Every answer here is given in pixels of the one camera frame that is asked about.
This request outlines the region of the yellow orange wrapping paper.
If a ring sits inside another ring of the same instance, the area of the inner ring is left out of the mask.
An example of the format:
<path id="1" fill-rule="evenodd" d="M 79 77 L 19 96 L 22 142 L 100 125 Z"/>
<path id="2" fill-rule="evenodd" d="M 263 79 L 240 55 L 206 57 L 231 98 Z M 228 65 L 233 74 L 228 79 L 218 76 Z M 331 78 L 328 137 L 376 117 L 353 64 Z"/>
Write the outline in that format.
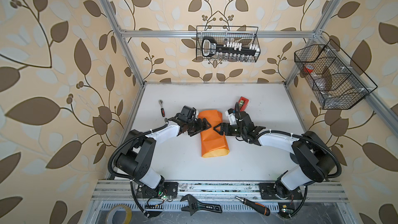
<path id="1" fill-rule="evenodd" d="M 222 157 L 229 154 L 229 147 L 224 135 L 213 130 L 213 127 L 222 123 L 222 113 L 217 110 L 202 111 L 199 118 L 205 118 L 211 128 L 201 132 L 202 158 Z"/>

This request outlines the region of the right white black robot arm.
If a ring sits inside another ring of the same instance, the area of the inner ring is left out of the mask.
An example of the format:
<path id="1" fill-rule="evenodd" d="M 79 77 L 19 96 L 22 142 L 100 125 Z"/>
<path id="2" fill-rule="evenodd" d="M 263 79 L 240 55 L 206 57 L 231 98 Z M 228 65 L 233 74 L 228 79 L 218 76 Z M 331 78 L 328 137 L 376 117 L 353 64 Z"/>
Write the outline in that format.
<path id="1" fill-rule="evenodd" d="M 234 136 L 248 144 L 274 147 L 295 155 L 298 165 L 275 182 L 276 188 L 293 191 L 300 186 L 337 178 L 342 166 L 337 156 L 314 133 L 298 135 L 255 125 L 246 112 L 233 112 L 234 124 L 222 122 L 213 127 L 219 135 Z"/>

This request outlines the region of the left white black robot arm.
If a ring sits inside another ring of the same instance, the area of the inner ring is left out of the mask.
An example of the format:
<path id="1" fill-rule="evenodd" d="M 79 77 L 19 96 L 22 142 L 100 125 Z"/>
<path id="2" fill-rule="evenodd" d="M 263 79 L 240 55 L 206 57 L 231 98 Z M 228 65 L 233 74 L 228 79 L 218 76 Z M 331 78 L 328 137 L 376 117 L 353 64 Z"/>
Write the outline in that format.
<path id="1" fill-rule="evenodd" d="M 164 143 L 183 133 L 190 137 L 211 128 L 205 118 L 197 118 L 197 110 L 184 106 L 180 113 L 165 119 L 161 127 L 145 132 L 132 130 L 125 141 L 113 152 L 107 164 L 114 177 L 126 178 L 151 189 L 161 187 L 164 178 L 151 168 L 157 144 Z"/>

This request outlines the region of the red tape dispenser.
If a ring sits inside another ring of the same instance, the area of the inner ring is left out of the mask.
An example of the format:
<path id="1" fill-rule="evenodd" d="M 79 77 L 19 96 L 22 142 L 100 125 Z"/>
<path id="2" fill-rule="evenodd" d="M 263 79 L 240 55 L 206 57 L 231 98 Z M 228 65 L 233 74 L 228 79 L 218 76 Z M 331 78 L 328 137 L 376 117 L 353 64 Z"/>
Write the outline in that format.
<path id="1" fill-rule="evenodd" d="M 238 106 L 240 111 L 245 111 L 247 105 L 249 103 L 249 100 L 243 96 L 241 96 L 238 100 Z"/>

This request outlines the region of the black adjustable wrench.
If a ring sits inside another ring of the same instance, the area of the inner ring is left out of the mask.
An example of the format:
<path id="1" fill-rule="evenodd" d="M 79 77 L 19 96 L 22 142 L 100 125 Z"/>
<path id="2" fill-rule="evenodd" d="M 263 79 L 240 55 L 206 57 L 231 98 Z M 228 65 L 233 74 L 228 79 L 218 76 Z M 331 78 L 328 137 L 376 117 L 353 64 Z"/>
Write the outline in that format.
<path id="1" fill-rule="evenodd" d="M 202 203 L 197 200 L 193 195 L 188 194 L 181 198 L 180 202 L 188 202 L 187 206 L 181 208 L 183 212 L 189 212 L 192 216 L 197 211 L 209 211 L 213 213 L 222 214 L 222 207 L 218 204 Z"/>

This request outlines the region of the black socket set holder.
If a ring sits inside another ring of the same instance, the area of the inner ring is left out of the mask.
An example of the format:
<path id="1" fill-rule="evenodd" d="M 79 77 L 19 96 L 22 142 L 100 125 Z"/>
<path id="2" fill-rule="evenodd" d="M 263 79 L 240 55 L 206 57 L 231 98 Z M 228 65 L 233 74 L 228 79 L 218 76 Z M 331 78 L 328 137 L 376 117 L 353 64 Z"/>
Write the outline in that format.
<path id="1" fill-rule="evenodd" d="M 211 58 L 217 56 L 221 58 L 227 57 L 241 57 L 241 58 L 256 58 L 260 55 L 261 50 L 258 45 L 250 44 L 249 47 L 244 47 L 242 43 L 226 41 L 218 44 L 213 37 L 206 36 L 202 39 L 199 50 L 203 57 Z"/>

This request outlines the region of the black orange screwdriver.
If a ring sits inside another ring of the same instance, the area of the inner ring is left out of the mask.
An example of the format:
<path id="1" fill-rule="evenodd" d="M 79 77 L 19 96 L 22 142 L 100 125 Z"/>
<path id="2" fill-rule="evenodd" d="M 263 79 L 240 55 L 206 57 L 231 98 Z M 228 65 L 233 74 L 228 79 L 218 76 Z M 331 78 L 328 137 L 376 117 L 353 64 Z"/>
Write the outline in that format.
<path id="1" fill-rule="evenodd" d="M 253 210 L 255 210 L 257 213 L 259 213 L 261 215 L 269 216 L 271 214 L 270 209 L 263 204 L 260 204 L 257 202 L 252 202 L 246 198 L 241 198 L 238 196 L 236 196 L 235 198 L 237 200 L 239 200 L 242 204 L 252 208 Z"/>

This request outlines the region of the red cap in basket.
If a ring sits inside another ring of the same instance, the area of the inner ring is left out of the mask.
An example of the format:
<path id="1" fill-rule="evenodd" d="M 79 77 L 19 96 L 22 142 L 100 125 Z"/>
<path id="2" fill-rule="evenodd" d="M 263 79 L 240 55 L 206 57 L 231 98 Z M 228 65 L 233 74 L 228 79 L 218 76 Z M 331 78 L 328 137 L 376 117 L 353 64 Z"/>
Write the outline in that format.
<path id="1" fill-rule="evenodd" d="M 303 67 L 303 73 L 304 74 L 311 74 L 314 71 L 314 67 L 311 64 L 306 64 Z"/>

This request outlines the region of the clear packing tape roll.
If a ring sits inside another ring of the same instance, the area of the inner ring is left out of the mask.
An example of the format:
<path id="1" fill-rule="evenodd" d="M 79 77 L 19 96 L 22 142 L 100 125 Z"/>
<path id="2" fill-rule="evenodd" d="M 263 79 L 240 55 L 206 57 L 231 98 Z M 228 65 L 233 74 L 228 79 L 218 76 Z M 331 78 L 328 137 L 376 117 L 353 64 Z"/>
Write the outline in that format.
<path id="1" fill-rule="evenodd" d="M 106 224 L 129 224 L 132 220 L 132 210 L 130 207 L 118 204 L 113 207 L 106 215 Z"/>

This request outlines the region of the small red-handled ratchet wrench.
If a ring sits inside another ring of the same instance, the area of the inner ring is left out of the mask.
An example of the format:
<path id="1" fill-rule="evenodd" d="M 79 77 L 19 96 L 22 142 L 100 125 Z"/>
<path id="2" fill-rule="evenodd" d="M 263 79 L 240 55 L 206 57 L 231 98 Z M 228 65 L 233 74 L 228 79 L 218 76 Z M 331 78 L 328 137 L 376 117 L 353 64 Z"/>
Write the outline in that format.
<path id="1" fill-rule="evenodd" d="M 163 101 L 162 100 L 159 100 L 159 105 L 160 105 L 160 109 L 161 109 L 161 115 L 162 115 L 162 117 L 165 117 L 165 110 L 164 110 L 164 107 L 163 107 Z"/>

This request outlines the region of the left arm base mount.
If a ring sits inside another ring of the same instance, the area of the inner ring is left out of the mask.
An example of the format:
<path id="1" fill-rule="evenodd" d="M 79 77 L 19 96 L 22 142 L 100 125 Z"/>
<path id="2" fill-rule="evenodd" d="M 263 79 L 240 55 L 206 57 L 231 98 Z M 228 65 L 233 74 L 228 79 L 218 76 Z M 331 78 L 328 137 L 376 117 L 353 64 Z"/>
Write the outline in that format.
<path id="1" fill-rule="evenodd" d="M 175 181 L 160 183 L 158 187 L 152 189 L 146 185 L 138 186 L 137 192 L 139 198 L 150 199 L 157 198 L 167 201 L 177 198 L 179 183 Z"/>

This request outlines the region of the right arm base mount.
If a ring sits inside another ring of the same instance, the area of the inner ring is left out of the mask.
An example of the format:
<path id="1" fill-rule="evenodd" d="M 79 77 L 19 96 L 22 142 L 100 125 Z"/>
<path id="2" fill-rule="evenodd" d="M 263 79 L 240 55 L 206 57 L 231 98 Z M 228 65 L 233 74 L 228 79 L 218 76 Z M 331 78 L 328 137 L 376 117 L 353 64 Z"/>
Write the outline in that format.
<path id="1" fill-rule="evenodd" d="M 280 176 L 277 181 L 259 183 L 259 192 L 262 200 L 303 200 L 299 187 L 294 190 L 286 188 Z"/>

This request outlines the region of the aluminium front rail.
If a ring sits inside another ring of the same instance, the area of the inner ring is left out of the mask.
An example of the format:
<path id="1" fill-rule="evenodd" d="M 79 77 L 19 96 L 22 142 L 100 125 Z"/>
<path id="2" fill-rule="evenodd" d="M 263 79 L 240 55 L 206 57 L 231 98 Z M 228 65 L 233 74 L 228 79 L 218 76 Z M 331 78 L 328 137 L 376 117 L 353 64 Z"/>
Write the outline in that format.
<path id="1" fill-rule="evenodd" d="M 327 181 L 314 183 L 307 188 L 300 186 L 287 197 L 276 196 L 276 189 L 272 181 L 216 181 L 216 180 L 180 180 L 166 181 L 164 189 L 159 193 L 146 186 L 133 185 L 134 192 L 139 199 L 148 199 L 151 196 L 161 196 L 168 200 L 179 200 L 191 194 L 200 201 L 235 201 L 236 196 L 251 201 L 293 201 L 305 199 L 308 203 L 348 203 L 348 197 L 338 182 Z"/>

